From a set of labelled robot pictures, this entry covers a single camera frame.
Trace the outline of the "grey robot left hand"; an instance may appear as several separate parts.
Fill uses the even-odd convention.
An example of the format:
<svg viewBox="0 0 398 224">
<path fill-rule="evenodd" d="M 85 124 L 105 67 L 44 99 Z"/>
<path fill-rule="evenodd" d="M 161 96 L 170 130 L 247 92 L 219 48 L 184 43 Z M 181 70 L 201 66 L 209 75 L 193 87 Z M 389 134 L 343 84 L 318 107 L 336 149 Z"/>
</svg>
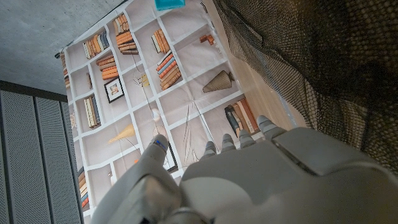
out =
<svg viewBox="0 0 398 224">
<path fill-rule="evenodd" d="M 93 223 L 396 223 L 397 177 L 362 152 L 313 129 L 290 131 L 257 118 L 221 152 L 206 144 L 180 182 L 164 169 L 156 135 L 108 191 Z"/>
</svg>

